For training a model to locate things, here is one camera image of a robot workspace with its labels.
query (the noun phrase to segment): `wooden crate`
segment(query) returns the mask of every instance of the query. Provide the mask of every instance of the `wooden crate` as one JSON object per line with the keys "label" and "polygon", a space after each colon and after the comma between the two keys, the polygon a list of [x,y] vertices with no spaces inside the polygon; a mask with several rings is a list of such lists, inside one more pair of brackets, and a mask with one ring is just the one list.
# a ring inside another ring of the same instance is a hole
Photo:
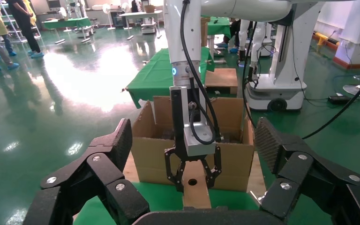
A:
{"label": "wooden crate", "polygon": [[219,68],[214,72],[207,71],[205,86],[208,89],[229,88],[230,94],[237,94],[237,70],[234,68]]}

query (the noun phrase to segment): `green tablecloth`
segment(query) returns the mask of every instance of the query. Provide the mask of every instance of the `green tablecloth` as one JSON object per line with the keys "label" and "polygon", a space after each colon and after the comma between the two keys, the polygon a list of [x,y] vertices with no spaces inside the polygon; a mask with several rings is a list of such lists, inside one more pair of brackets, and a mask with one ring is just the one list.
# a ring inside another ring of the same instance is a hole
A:
{"label": "green tablecloth", "polygon": [[[201,51],[201,78],[205,83],[206,70],[214,71],[215,65],[209,54],[209,48]],[[169,87],[173,86],[172,65],[169,60],[169,50],[157,52],[126,87],[137,108],[139,100],[152,101],[153,96],[169,96]]]}
{"label": "green tablecloth", "polygon": [[224,34],[231,38],[230,21],[223,17],[210,17],[208,23],[208,35]]}
{"label": "green tablecloth", "polygon": [[87,27],[90,26],[90,20],[88,17],[68,19],[67,21],[46,21],[43,22],[46,29],[56,29],[60,27]]}
{"label": "green tablecloth", "polygon": [[[177,192],[174,186],[133,183],[140,194],[150,204],[151,211],[182,210],[182,193]],[[258,207],[251,197],[244,192],[209,190],[212,208],[227,206],[229,210],[257,210]],[[108,214],[98,197],[89,200],[74,225],[114,225],[115,222]]]}

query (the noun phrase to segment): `box flap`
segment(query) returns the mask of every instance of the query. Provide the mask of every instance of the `box flap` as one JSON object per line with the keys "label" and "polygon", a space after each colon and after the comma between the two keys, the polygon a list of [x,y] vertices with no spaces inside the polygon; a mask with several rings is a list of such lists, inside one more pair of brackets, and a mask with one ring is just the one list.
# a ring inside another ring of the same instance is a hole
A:
{"label": "box flap", "polygon": [[[219,127],[240,129],[243,123],[242,98],[218,97],[211,98],[210,101],[215,110]],[[173,124],[172,107],[168,96],[154,96],[154,109],[157,124]]]}
{"label": "box flap", "polygon": [[173,124],[172,105],[168,96],[154,96],[154,111],[157,124]]}
{"label": "box flap", "polygon": [[133,123],[132,134],[133,137],[152,137],[155,134],[154,114],[150,101],[147,101]]}
{"label": "box flap", "polygon": [[218,97],[212,98],[210,101],[212,102],[213,109],[215,110],[217,122],[220,128],[241,128],[241,124],[243,123],[242,98]]}

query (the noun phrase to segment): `white robot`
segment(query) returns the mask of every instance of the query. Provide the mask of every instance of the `white robot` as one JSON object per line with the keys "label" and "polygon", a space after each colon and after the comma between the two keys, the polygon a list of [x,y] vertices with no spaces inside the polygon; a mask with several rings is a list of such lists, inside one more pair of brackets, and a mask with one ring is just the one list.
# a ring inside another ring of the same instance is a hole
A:
{"label": "white robot", "polygon": [[[298,110],[303,102],[304,68],[314,24],[323,5],[322,0],[260,1],[260,0],[165,0],[165,32],[172,64],[173,85],[170,87],[175,146],[165,150],[166,175],[178,191],[183,190],[182,172],[186,161],[201,160],[206,172],[207,187],[221,172],[220,162],[210,170],[205,157],[215,154],[220,159],[220,131],[200,78],[201,15],[233,17],[256,22],[278,24],[275,47],[269,74],[257,76],[258,52],[264,40],[265,28],[260,30],[251,48],[249,74],[257,85],[247,84],[246,99],[252,109],[283,108]],[[206,113],[210,108],[213,122]],[[181,159],[177,174],[170,167],[170,155]]]}
{"label": "white robot", "polygon": [[[150,5],[149,0],[142,0],[142,10],[144,6]],[[153,34],[156,32],[157,23],[154,21],[154,18],[144,18],[142,24],[142,34]]]}
{"label": "white robot", "polygon": [[[248,28],[249,28],[250,21],[249,20],[241,20],[240,25],[240,61],[245,60],[245,47],[249,44],[248,42]],[[272,25],[268,22],[257,22],[257,27],[255,34],[253,36],[252,44],[258,42],[260,45],[259,56],[270,56],[272,53],[273,47],[272,39],[271,39],[271,28]]]}

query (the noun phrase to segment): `power adapter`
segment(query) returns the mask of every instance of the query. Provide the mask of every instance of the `power adapter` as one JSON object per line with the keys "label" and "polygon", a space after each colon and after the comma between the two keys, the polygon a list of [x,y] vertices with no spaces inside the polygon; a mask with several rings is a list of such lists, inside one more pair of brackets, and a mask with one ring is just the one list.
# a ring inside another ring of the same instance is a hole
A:
{"label": "power adapter", "polygon": [[337,95],[332,95],[328,97],[328,102],[332,105],[345,105],[348,101],[350,101],[350,97],[344,96],[340,93],[336,93]]}

